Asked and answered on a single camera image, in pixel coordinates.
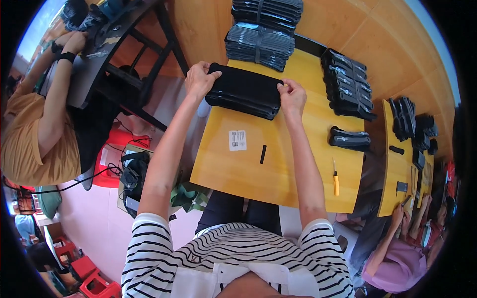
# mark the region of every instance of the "yellow screwdriver handle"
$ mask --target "yellow screwdriver handle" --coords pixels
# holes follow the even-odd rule
[[[334,179],[334,195],[339,196],[340,195],[340,183],[338,182],[338,176],[333,176]]]

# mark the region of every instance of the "screwdriver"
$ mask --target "screwdriver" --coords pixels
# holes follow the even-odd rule
[[[333,174],[333,179],[334,179],[334,195],[339,196],[340,195],[340,182],[338,181],[338,172],[336,172],[336,163],[333,158],[333,168],[334,168],[334,174]]]

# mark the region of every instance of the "green fabric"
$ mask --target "green fabric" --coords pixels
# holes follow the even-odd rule
[[[35,187],[35,192],[49,191],[49,190],[58,190],[58,189],[56,188],[55,185]],[[62,202],[60,193],[56,192],[56,193],[48,193],[48,194],[39,194],[37,196],[38,196],[38,202],[40,203],[40,208],[43,210],[43,213],[45,213],[47,218],[53,219],[53,217],[55,217],[58,206]]]
[[[207,204],[208,197],[203,192],[198,191],[198,189],[205,190],[206,188],[204,189],[190,182],[179,184],[171,192],[171,206],[182,206],[187,213],[192,209],[204,211],[205,207],[201,204]]]

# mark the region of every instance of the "yellow shirt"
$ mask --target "yellow shirt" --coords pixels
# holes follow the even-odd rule
[[[45,98],[26,93],[21,85],[8,100],[5,115],[16,115],[1,145],[1,169],[13,183],[23,186],[56,185],[81,174],[78,143],[70,117],[66,114],[63,136],[41,159],[38,121],[43,116]]]

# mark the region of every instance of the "black table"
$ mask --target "black table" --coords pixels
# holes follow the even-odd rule
[[[164,48],[134,29],[150,9],[154,10],[167,38],[167,45]],[[165,131],[167,126],[144,111],[141,104],[144,104],[149,99],[154,80],[171,51],[174,53],[184,76],[186,76],[189,66],[179,46],[167,10],[164,7],[164,0],[134,0],[128,4],[124,11],[116,20],[112,20],[103,27],[96,28],[95,32],[90,33],[89,40],[81,57],[77,56],[74,60],[72,80],[66,102],[69,105],[84,108],[93,92],[100,92],[109,100],[120,104],[123,109]],[[131,65],[131,70],[134,69],[146,48],[149,47],[159,54],[144,81],[132,76],[130,72],[120,70],[109,63],[128,35],[131,35],[143,44],[142,49]],[[99,47],[108,38],[119,38],[119,40],[113,43],[105,43]],[[124,80],[125,83],[137,87],[140,90],[138,102],[132,102],[113,86],[108,85],[103,80],[105,72],[114,74]]]

